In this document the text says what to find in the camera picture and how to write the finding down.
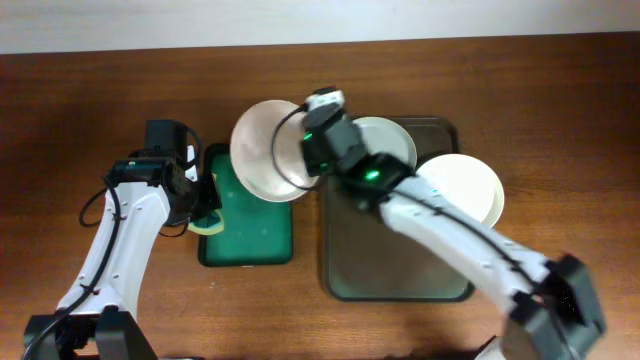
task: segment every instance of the beige plate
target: beige plate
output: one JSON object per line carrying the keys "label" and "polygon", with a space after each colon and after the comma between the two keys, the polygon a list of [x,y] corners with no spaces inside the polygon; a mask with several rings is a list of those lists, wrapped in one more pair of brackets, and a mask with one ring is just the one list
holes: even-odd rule
{"label": "beige plate", "polygon": [[[306,192],[282,179],[271,161],[273,131],[280,120],[297,107],[284,100],[268,100],[256,104],[242,114],[231,134],[233,170],[240,183],[263,200],[291,201]],[[304,135],[303,116],[304,114],[296,114],[280,129],[275,154],[280,169],[291,181],[309,187],[318,178],[309,178],[302,159],[300,141]]]}

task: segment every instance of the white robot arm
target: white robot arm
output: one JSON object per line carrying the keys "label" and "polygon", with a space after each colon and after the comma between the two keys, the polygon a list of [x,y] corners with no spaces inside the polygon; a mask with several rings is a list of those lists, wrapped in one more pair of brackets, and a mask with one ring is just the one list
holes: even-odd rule
{"label": "white robot arm", "polygon": [[341,91],[317,90],[301,109],[311,135],[301,141],[309,175],[336,176],[358,208],[378,212],[483,291],[508,318],[506,358],[581,359],[604,335],[602,308],[578,259],[548,260],[452,206],[397,158],[369,154]]}
{"label": "white robot arm", "polygon": [[[483,291],[503,314],[508,315],[514,308],[512,297],[516,292],[532,293],[535,290],[529,280],[540,283],[549,273],[545,267],[549,260],[544,255],[515,243],[458,210],[437,189],[432,188],[427,179],[409,177],[394,190],[389,200],[380,204],[384,223],[445,259],[452,268]],[[482,234],[491,244],[438,211],[425,208],[398,193],[423,199],[425,203],[455,216]],[[513,265],[496,248],[507,254],[509,259],[519,262],[527,274],[525,276],[530,279],[514,271]]]}

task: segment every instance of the wire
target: wire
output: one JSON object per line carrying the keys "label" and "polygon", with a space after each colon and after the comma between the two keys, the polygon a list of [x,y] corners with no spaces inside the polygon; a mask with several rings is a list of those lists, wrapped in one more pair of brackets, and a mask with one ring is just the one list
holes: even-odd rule
{"label": "wire", "polygon": [[198,165],[198,163],[200,162],[200,150],[202,149],[202,142],[200,142],[200,138],[198,137],[198,134],[196,134],[196,132],[192,128],[187,126],[187,132],[191,134],[191,136],[193,136],[193,138],[196,141],[196,144],[198,145],[198,149],[196,150],[196,153],[193,156],[193,159],[187,162],[187,165],[185,166],[186,169],[191,169],[192,166]]}
{"label": "wire", "polygon": [[286,181],[287,183],[289,183],[289,185],[303,190],[303,191],[313,191],[318,189],[320,186],[322,186],[323,181],[319,181],[316,185],[313,186],[301,186],[298,185],[296,183],[294,183],[293,181],[291,181],[291,179],[289,179],[287,176],[284,175],[284,173],[282,172],[282,169],[280,169],[280,166],[278,165],[278,162],[276,161],[276,155],[275,155],[275,149],[276,149],[276,138],[278,137],[278,133],[280,132],[280,129],[282,128],[282,126],[284,126],[284,124],[289,121],[293,115],[301,113],[303,111],[305,111],[307,109],[306,105],[300,105],[298,106],[297,109],[293,110],[292,112],[290,112],[287,116],[285,116],[282,120],[280,120],[280,122],[278,123],[278,125],[276,125],[275,130],[273,131],[273,135],[271,136],[271,162],[273,163],[273,167],[276,169],[276,172],[278,173],[278,175],[280,175],[280,177],[282,179],[284,179],[284,181]]}
{"label": "wire", "polygon": [[38,335],[36,335],[29,342],[29,344],[27,345],[27,348],[24,351],[24,354],[22,355],[22,360],[30,359],[33,356],[33,352],[35,351],[34,349],[36,348],[36,346],[38,346],[38,344],[47,335],[49,335],[49,333],[51,333],[53,330],[56,329],[56,327],[58,326],[58,324],[60,324],[60,322],[65,320],[68,315],[70,315],[75,309],[77,309],[89,297],[89,295],[93,293],[96,285],[98,284],[98,282],[100,281],[100,278],[102,277],[102,273],[104,272],[105,268],[107,267],[107,264],[109,263],[109,257],[111,256],[111,252],[113,251],[113,247],[115,246],[116,239],[118,238],[118,229],[120,228],[120,221],[122,220],[122,218],[120,217],[121,215],[120,200],[118,200],[118,194],[116,193],[116,189],[113,187],[111,182],[109,182],[109,180],[106,177],[102,178],[102,180],[107,186],[105,191],[108,189],[109,193],[111,194],[111,197],[113,198],[113,203],[115,207],[115,214],[113,217],[113,229],[111,230],[111,237],[109,238],[109,243],[107,244],[107,248],[105,249],[104,255],[102,256],[102,261],[100,262],[100,265],[96,270],[96,274],[94,275],[89,285],[87,286],[81,285],[84,291],[78,297],[78,299],[74,301],[71,305],[69,305],[67,308],[65,308],[62,312],[58,313],[57,316],[51,321],[51,323],[49,323],[49,325],[47,325],[42,331],[40,331]]}
{"label": "wire", "polygon": [[89,199],[89,201],[87,201],[84,204],[84,206],[82,207],[82,210],[80,210],[80,215],[78,215],[78,220],[80,221],[80,225],[82,225],[83,227],[94,227],[94,226],[100,225],[100,220],[98,220],[98,221],[96,221],[94,223],[90,223],[90,224],[86,223],[84,221],[84,214],[87,212],[87,210],[89,210],[89,207],[91,206],[91,204],[93,204],[93,202],[96,201],[105,192],[107,192],[107,188],[104,188],[104,189],[98,191],[95,195],[93,195],[91,197],[91,199]]}
{"label": "wire", "polygon": [[189,220],[188,219],[186,221],[183,221],[183,222],[184,222],[184,227],[182,228],[182,231],[180,231],[180,233],[177,234],[177,235],[167,235],[167,234],[164,234],[162,231],[160,231],[158,234],[160,234],[160,236],[164,236],[164,237],[180,237],[180,236],[184,235],[187,232],[187,228],[189,227]]}
{"label": "wire", "polygon": [[[352,180],[343,176],[340,176],[339,179],[347,184],[350,184],[352,186],[355,187],[359,187],[361,189],[366,189],[366,190],[374,190],[374,191],[378,191],[380,193],[383,194],[388,194],[388,193],[394,193],[397,194],[405,199],[411,200],[419,205],[422,205],[430,210],[433,210],[435,212],[436,215],[442,215],[445,216],[449,219],[451,219],[452,221],[458,223],[459,225],[461,225],[462,227],[464,227],[465,229],[469,230],[471,233],[473,233],[474,235],[476,235],[477,237],[479,237],[480,239],[482,239],[489,247],[491,247],[493,250],[495,250],[502,258],[503,260],[505,260],[506,262],[509,263],[509,265],[511,265],[511,269],[514,272],[517,272],[518,274],[520,274],[522,276],[522,278],[529,283],[529,285],[531,286],[532,292],[534,294],[536,293],[540,293],[540,284],[535,282],[531,276],[522,268],[522,266],[520,266],[520,262],[517,260],[514,260],[512,257],[509,256],[509,254],[507,254],[504,250],[502,250],[498,245],[496,245],[491,239],[489,239],[486,235],[484,235],[482,232],[478,231],[476,228],[474,228],[473,226],[471,226],[469,223],[467,223],[466,221],[462,220],[461,218],[448,213],[446,211],[444,211],[442,208],[438,207],[438,206],[434,206],[432,204],[429,204],[428,202],[418,199],[415,196],[412,196],[410,194],[407,194],[405,192],[399,191],[399,190],[387,190],[383,187],[379,187],[379,186],[375,186],[375,185],[371,185],[371,184],[366,184],[360,181],[356,181],[356,180]],[[544,300],[544,304],[547,308],[547,310],[549,311],[550,314],[550,319],[551,319],[551,324],[554,328],[554,330],[558,333],[560,341],[562,342],[562,345],[566,348],[567,353],[569,354],[569,356],[571,357],[572,360],[580,360],[581,356],[578,353],[578,351],[575,349],[575,347],[573,347],[573,345],[571,345],[569,343],[569,340],[567,339],[567,335],[565,334],[564,329],[562,328],[561,324],[560,324],[560,320],[559,320],[559,315],[557,314],[556,310],[555,310],[555,299],[546,296],[545,294],[539,294],[543,300]]]}

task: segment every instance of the green led light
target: green led light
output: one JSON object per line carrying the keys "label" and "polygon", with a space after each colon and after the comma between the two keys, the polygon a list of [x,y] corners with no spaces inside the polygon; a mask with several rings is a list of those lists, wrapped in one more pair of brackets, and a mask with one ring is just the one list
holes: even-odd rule
{"label": "green led light", "polygon": [[371,170],[364,176],[364,178],[367,179],[368,181],[371,181],[377,178],[378,176],[380,176],[380,172],[378,170]]}

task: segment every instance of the green tray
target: green tray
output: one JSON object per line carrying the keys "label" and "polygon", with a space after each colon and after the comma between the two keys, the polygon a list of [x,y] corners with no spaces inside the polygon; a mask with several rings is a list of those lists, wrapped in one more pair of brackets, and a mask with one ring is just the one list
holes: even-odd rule
{"label": "green tray", "polygon": [[215,235],[200,236],[200,263],[204,266],[253,266],[289,262],[293,257],[289,203],[268,202],[245,189],[231,165],[229,145],[211,145],[204,157],[205,169],[211,169],[216,178],[224,230]]}

